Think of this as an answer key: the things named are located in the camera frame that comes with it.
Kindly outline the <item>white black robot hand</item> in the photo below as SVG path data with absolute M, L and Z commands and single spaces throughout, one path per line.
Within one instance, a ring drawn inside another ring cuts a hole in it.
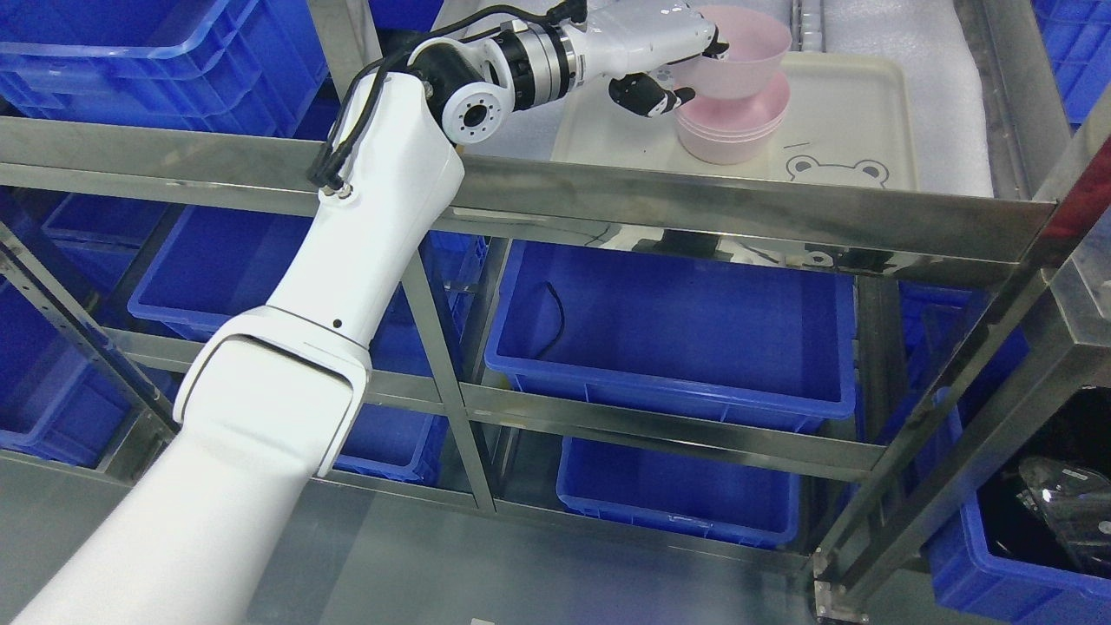
M 612 102 L 655 118 L 694 99 L 694 88 L 657 82 L 655 69 L 694 58 L 722 58 L 720 27 L 687 1 L 614 1 L 564 27 L 575 58 L 575 87 L 604 82 Z

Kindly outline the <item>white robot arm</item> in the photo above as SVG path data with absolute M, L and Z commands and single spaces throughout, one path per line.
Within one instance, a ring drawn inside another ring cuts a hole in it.
M 310 478 L 364 404 L 369 347 L 406 264 L 463 178 L 459 147 L 496 132 L 523 88 L 579 71 L 578 21 L 461 23 L 366 67 L 309 169 L 319 208 L 266 304 L 190 365 L 179 432 L 16 624 L 239 624 Z

